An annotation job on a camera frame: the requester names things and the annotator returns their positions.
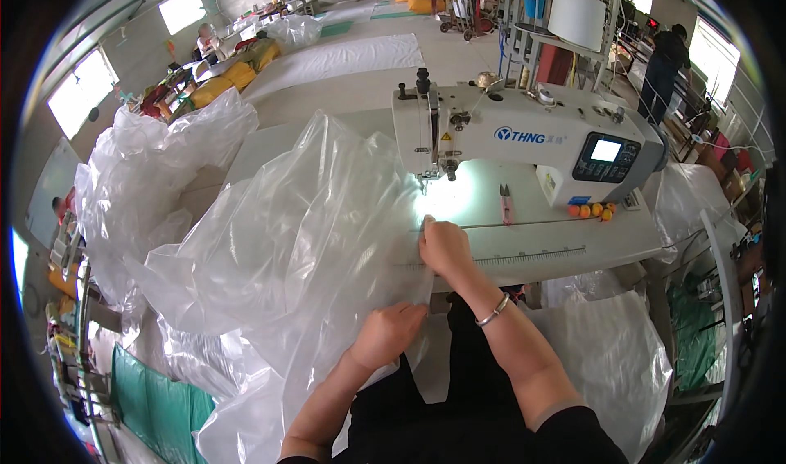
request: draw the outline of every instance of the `white fabric roll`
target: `white fabric roll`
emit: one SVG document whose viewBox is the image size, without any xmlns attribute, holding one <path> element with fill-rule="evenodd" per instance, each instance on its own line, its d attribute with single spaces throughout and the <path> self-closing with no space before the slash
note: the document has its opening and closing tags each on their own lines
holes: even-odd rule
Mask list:
<svg viewBox="0 0 786 464">
<path fill-rule="evenodd" d="M 606 5 L 600 0 L 553 0 L 549 31 L 574 45 L 601 50 Z"/>
</svg>

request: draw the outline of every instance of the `light on sewing machine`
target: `light on sewing machine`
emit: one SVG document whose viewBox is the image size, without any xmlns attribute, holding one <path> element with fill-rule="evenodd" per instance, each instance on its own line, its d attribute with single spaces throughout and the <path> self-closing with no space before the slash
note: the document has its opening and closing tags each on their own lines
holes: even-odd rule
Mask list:
<svg viewBox="0 0 786 464">
<path fill-rule="evenodd" d="M 622 145 L 616 142 L 598 140 L 597 144 L 595 144 L 595 150 L 592 152 L 592 157 L 590 158 L 597 161 L 614 162 L 620 147 L 622 147 Z"/>
<path fill-rule="evenodd" d="M 426 181 L 422 200 L 424 214 L 438 221 L 450 221 L 464 211 L 472 198 L 473 180 L 468 166 L 459 165 L 456 181 L 448 181 L 447 175 L 438 180 Z"/>
</svg>

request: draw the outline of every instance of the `hand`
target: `hand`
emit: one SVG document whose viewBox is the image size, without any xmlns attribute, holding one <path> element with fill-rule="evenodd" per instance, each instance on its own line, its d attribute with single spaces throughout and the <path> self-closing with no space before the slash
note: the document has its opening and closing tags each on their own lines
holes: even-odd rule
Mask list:
<svg viewBox="0 0 786 464">
<path fill-rule="evenodd" d="M 396 360 L 415 338 L 426 317 L 425 304 L 399 302 L 368 314 L 358 339 L 349 348 L 352 358 L 376 371 Z"/>
<path fill-rule="evenodd" d="M 418 245 L 423 261 L 448 283 L 476 268 L 469 252 L 467 233 L 455 223 L 437 222 L 427 215 Z"/>
</svg>

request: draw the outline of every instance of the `black shirt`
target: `black shirt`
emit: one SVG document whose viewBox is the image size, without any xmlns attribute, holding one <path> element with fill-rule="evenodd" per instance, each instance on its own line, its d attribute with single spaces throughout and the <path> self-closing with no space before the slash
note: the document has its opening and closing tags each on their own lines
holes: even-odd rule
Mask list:
<svg viewBox="0 0 786 464">
<path fill-rule="evenodd" d="M 655 35 L 655 51 L 653 55 L 662 56 L 675 70 L 683 66 L 690 68 L 690 55 L 682 38 L 673 31 L 661 31 Z"/>
<path fill-rule="evenodd" d="M 316 464 L 290 457 L 281 464 Z M 532 432 L 519 418 L 425 420 L 363 435 L 333 459 L 336 464 L 410 462 L 604 462 L 624 464 L 623 452 L 601 429 L 595 412 L 575 406 L 555 413 Z"/>
</svg>

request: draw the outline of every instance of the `industrial sewing machine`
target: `industrial sewing machine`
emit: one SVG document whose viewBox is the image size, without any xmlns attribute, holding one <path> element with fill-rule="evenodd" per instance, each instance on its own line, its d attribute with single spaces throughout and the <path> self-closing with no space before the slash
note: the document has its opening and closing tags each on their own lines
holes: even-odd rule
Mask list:
<svg viewBox="0 0 786 464">
<path fill-rule="evenodd" d="M 501 82 L 437 87 L 419 69 L 415 88 L 399 84 L 394 93 L 398 150 L 424 185 L 425 213 L 463 227 L 476 263 L 498 285 L 655 254 L 660 237 L 637 188 L 666 164 L 665 136 L 614 96 L 494 86 Z M 510 225 L 500 184 L 513 202 Z M 567 213 L 569 205 L 594 202 L 620 206 L 609 223 Z"/>
</svg>

